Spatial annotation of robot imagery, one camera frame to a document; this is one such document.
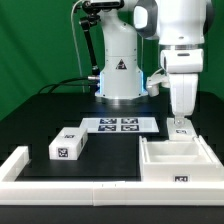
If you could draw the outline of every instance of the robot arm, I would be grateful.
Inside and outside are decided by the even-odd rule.
[[[184,116],[195,106],[198,73],[203,70],[206,13],[210,0],[140,0],[134,10],[134,24],[146,39],[159,38],[164,50],[160,65],[169,80],[175,124],[184,125]]]

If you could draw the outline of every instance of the black cable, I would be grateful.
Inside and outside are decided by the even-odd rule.
[[[55,87],[59,87],[59,86],[95,86],[96,84],[86,84],[86,85],[83,85],[83,84],[67,84],[67,83],[57,83],[57,84],[49,84],[49,85],[46,85],[44,87],[42,87],[37,94],[40,94],[44,89],[46,88],[49,88],[51,86]]]
[[[58,84],[54,84],[53,87],[48,91],[48,93],[52,93],[56,88],[58,88],[60,86],[60,84],[68,83],[68,82],[75,82],[75,81],[84,81],[84,80],[88,80],[88,77],[80,77],[80,78],[72,78],[72,79],[63,80],[63,81],[59,82]]]

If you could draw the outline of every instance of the white box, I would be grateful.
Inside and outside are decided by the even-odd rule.
[[[63,128],[49,145],[50,159],[77,160],[87,139],[85,128]]]
[[[223,180],[223,166],[203,138],[147,142],[140,137],[142,181],[198,182]]]

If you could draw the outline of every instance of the white cube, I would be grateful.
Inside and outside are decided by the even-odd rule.
[[[86,128],[63,128],[49,145],[52,160],[77,160],[88,139]]]

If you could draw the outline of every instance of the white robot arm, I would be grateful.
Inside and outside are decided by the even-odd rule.
[[[146,39],[159,38],[163,48],[160,65],[169,81],[177,126],[183,126],[184,117],[194,110],[198,73],[203,70],[198,45],[204,43],[208,5],[210,0],[140,0],[134,10],[138,33]]]
[[[98,101],[131,102],[147,96],[143,73],[137,65],[137,32],[118,18],[119,11],[133,11],[138,0],[84,1],[83,10],[100,17],[105,45],[105,67],[100,72]]]

